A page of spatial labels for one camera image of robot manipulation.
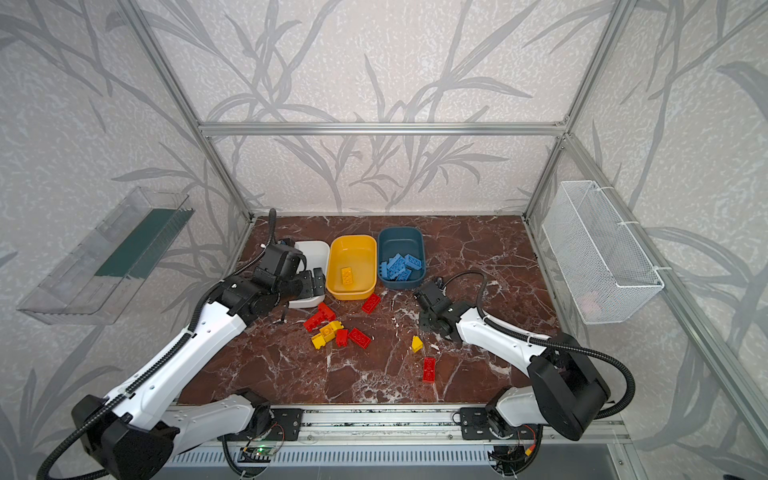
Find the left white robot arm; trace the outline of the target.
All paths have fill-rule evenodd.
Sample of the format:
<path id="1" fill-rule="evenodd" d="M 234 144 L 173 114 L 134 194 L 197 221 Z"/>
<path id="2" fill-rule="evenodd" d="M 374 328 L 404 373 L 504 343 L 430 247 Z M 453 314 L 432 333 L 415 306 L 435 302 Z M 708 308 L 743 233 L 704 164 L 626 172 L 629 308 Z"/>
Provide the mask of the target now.
<path id="1" fill-rule="evenodd" d="M 190 323 L 152 360 L 105 397 L 88 395 L 72 410 L 75 430 L 42 462 L 49 479 L 75 443 L 100 466 L 89 479 L 150 479 L 174 456 L 228 435 L 259 437 L 274 423 L 269 400 L 250 389 L 197 407 L 173 402 L 232 339 L 283 302 L 325 290 L 324 267 L 291 244 L 268 242 L 253 272 L 235 272 L 195 305 Z"/>

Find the yellow long lego brick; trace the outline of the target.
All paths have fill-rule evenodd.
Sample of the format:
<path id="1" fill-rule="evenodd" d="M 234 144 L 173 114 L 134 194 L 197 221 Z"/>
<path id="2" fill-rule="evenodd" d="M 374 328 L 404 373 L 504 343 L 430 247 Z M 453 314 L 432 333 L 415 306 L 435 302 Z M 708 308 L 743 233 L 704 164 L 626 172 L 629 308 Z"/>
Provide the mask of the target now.
<path id="1" fill-rule="evenodd" d="M 354 274 L 351 267 L 343 267 L 341 269 L 341 279 L 344 286 L 352 286 L 354 284 Z"/>

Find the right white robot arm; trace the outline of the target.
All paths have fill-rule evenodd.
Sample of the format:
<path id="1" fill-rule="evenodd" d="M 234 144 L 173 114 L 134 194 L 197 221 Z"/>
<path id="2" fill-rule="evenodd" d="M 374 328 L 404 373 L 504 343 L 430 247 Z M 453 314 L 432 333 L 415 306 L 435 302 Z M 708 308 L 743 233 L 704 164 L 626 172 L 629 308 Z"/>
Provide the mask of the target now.
<path id="1" fill-rule="evenodd" d="M 414 294 L 420 325 L 459 344 L 482 348 L 524 373 L 526 387 L 506 387 L 485 406 L 488 428 L 507 438 L 526 425 L 547 425 L 581 439 L 611 396 L 607 383 L 575 338 L 554 338 L 514 327 L 470 302 L 452 301 L 435 282 Z"/>

